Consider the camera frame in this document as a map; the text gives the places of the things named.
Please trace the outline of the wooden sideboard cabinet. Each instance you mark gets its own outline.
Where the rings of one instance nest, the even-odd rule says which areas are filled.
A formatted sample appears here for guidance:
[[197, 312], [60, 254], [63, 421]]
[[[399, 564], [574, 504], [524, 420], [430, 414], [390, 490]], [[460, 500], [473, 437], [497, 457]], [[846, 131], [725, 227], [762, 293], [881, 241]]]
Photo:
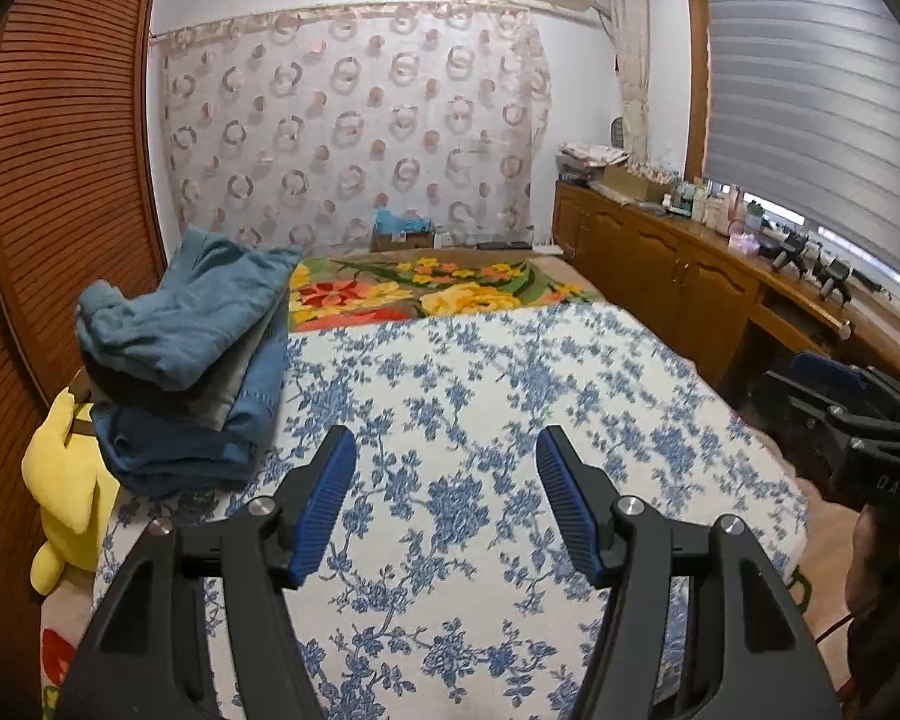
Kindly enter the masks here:
[[652, 330], [730, 405], [767, 369], [814, 351], [900, 380], [900, 316], [855, 289], [848, 304], [792, 268], [728, 249], [717, 232], [558, 182], [554, 242], [605, 296]]

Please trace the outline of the grey green folded garment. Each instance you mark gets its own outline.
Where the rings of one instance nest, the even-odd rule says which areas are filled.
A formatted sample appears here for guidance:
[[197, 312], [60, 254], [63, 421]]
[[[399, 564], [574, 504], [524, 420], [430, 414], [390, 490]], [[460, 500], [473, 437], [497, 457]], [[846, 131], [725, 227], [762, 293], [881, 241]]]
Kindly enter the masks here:
[[209, 369], [183, 398], [183, 418], [221, 431], [256, 351], [281, 312], [287, 307], [286, 296], [281, 296], [248, 332], [245, 332]]

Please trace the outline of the blue denim folded jeans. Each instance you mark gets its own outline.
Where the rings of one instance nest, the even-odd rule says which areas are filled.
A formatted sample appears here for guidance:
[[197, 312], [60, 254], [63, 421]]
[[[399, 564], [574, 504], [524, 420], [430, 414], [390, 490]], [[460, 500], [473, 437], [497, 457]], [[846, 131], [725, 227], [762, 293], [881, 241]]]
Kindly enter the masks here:
[[133, 465], [177, 458], [232, 458], [258, 455], [272, 436], [276, 422], [284, 366], [286, 366], [287, 307], [272, 322], [260, 349], [250, 362], [244, 385], [221, 431], [206, 429], [183, 418], [156, 415], [144, 408], [99, 403], [92, 421], [102, 458], [118, 455]]

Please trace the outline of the brown louvred wardrobe door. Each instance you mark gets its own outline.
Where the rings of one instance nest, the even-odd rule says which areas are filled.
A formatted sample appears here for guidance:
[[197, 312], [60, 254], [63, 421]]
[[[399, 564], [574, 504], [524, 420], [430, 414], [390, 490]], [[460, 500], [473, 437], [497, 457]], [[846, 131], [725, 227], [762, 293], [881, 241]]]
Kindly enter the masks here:
[[0, 718], [40, 712], [41, 541], [20, 462], [79, 369], [74, 308], [165, 266], [146, 135], [152, 0], [0, 0]]

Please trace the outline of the black spare gripper near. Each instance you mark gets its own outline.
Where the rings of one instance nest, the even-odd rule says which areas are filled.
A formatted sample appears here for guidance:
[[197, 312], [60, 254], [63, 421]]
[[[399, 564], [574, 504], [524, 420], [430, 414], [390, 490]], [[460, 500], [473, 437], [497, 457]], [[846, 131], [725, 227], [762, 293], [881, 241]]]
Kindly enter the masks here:
[[839, 259], [831, 259], [825, 262], [820, 260], [816, 266], [816, 280], [820, 282], [821, 301], [827, 301], [831, 296], [837, 296], [842, 305], [852, 301], [852, 293], [848, 289], [847, 282], [852, 268]]

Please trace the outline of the teal blue pants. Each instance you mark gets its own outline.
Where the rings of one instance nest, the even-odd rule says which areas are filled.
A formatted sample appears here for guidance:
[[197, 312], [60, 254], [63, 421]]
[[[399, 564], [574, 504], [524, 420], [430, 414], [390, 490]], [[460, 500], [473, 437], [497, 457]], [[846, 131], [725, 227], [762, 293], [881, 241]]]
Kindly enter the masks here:
[[183, 392], [278, 302], [301, 261], [295, 249], [248, 249], [188, 227], [155, 291], [128, 298], [96, 281], [80, 293], [84, 358], [164, 392]]

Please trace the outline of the dark olive folded garment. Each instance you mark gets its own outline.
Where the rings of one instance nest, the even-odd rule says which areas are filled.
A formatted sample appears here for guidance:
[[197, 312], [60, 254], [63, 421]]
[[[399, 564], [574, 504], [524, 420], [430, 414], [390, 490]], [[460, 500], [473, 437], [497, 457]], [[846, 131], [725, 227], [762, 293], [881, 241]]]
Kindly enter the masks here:
[[144, 408], [154, 413], [186, 415], [190, 409], [190, 399], [178, 392], [165, 392], [155, 383], [130, 376], [105, 367], [100, 362], [87, 358], [84, 369], [91, 381], [92, 398], [95, 403], [110, 403], [123, 408]]

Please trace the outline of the colourful flower blanket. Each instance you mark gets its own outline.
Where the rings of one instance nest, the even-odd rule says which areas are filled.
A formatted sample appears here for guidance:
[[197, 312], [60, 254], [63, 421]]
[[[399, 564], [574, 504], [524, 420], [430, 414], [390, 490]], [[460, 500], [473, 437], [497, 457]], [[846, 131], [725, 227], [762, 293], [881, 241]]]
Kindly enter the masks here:
[[564, 260], [535, 252], [322, 257], [304, 260], [290, 277], [289, 327], [320, 332], [602, 299]]

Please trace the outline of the pink circle pattern curtain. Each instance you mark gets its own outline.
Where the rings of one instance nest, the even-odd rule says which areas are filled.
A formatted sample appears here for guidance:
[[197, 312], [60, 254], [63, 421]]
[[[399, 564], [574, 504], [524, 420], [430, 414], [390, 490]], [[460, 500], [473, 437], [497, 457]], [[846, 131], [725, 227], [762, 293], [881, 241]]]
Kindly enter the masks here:
[[301, 8], [157, 39], [178, 221], [248, 247], [361, 247], [383, 216], [450, 244], [533, 236], [551, 73], [504, 2]]

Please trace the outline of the blue floral bed sheet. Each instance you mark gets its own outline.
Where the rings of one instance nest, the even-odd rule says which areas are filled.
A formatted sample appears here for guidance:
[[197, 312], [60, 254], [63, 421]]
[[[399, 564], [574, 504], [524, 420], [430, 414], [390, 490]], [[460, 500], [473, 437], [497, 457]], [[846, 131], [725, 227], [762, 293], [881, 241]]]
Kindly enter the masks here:
[[688, 361], [608, 304], [295, 333], [271, 493], [334, 424], [357, 465], [322, 565], [287, 599], [333, 718], [564, 718], [606, 598], [575, 572], [539, 484], [559, 426], [667, 517], [739, 515], [781, 574], [806, 544], [782, 463]]

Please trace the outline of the black spare gripper far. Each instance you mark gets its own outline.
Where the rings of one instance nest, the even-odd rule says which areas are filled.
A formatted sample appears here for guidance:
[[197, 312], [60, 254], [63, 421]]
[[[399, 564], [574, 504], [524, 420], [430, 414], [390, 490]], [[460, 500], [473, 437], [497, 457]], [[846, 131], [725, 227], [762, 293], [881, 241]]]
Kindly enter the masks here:
[[793, 265], [797, 268], [798, 275], [804, 277], [806, 273], [808, 273], [808, 266], [806, 266], [805, 257], [803, 257], [806, 244], [808, 244], [808, 238], [805, 234], [800, 234], [800, 232], [790, 232], [790, 234], [788, 234], [781, 242], [781, 249], [779, 249], [779, 252], [775, 255], [775, 259], [770, 264], [770, 268], [772, 268], [775, 273], [779, 273], [779, 271], [784, 270], [787, 265]]

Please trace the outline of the stack of papers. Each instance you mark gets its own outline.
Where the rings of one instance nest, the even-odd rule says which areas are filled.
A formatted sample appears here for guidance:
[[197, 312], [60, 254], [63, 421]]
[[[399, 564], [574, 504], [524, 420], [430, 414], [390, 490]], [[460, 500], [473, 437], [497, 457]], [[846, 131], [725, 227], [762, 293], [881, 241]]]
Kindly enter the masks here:
[[569, 184], [586, 184], [603, 176], [608, 166], [624, 164], [629, 153], [622, 148], [588, 143], [563, 143], [556, 154], [557, 177]]

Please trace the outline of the grey window blind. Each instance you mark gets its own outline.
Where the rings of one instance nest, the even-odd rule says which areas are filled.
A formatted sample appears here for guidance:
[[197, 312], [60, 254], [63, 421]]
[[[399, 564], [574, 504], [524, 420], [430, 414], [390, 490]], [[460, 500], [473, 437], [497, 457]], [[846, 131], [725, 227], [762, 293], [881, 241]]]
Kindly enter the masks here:
[[707, 0], [704, 174], [900, 288], [900, 26], [883, 0]]

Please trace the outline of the dark navy folded garment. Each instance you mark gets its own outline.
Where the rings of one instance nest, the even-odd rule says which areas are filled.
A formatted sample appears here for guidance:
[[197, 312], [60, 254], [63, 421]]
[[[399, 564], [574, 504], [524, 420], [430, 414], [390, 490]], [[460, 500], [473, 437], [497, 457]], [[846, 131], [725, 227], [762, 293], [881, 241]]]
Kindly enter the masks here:
[[177, 458], [142, 465], [133, 465], [118, 455], [104, 455], [103, 460], [123, 488], [149, 497], [242, 488], [255, 470], [253, 454], [232, 458]]

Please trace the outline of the cardboard box with blue cloth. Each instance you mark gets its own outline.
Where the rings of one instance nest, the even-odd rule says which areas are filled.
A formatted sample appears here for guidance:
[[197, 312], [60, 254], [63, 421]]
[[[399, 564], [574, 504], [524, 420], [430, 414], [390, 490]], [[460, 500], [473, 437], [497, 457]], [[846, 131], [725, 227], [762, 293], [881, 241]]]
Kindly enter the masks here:
[[436, 230], [427, 218], [398, 216], [388, 208], [379, 208], [375, 211], [374, 226], [370, 232], [370, 250], [432, 249], [435, 238]]

